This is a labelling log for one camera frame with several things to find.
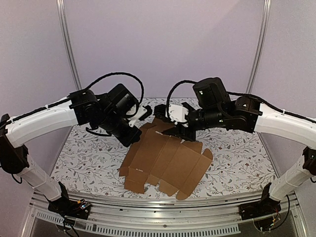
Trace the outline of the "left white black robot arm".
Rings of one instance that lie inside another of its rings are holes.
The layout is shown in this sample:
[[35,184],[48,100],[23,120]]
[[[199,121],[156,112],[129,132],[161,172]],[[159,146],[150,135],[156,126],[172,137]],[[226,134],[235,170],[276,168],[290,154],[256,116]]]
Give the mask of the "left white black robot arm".
[[5,114],[0,121],[0,166],[42,192],[62,214],[70,214],[74,207],[65,187],[33,161],[25,144],[64,127],[89,124],[89,133],[101,128],[128,147],[140,140],[135,123],[147,112],[140,103],[120,83],[101,95],[83,89],[24,115]]

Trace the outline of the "brown cardboard box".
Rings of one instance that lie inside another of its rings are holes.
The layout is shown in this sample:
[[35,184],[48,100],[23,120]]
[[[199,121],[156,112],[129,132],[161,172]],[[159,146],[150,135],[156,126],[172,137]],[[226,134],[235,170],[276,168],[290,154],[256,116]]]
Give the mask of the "brown cardboard box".
[[145,184],[151,184],[177,200],[185,200],[194,192],[213,154],[203,149],[201,142],[162,134],[172,126],[157,118],[141,126],[140,141],[130,146],[119,169],[126,190],[144,194]]

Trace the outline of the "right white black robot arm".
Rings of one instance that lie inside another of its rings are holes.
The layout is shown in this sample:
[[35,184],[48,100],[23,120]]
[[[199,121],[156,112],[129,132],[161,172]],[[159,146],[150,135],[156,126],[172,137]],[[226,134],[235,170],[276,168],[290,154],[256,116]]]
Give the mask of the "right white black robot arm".
[[195,141],[196,132],[211,128],[240,130],[248,133],[267,133],[306,145],[298,161],[278,179],[266,185],[255,205],[259,215],[266,215],[295,188],[316,174],[316,121],[287,110],[281,110],[264,99],[235,93],[231,100],[220,78],[191,82],[199,109],[187,104],[171,105],[167,97],[163,120],[174,126],[164,135]]

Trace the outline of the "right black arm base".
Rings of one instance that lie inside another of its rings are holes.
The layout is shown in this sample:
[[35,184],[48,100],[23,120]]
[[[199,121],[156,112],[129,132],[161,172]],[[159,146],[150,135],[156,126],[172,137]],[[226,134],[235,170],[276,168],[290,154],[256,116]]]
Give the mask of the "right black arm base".
[[281,211],[280,201],[275,201],[270,197],[270,186],[271,183],[268,183],[264,187],[259,201],[244,203],[238,206],[238,213],[242,220],[257,218]]

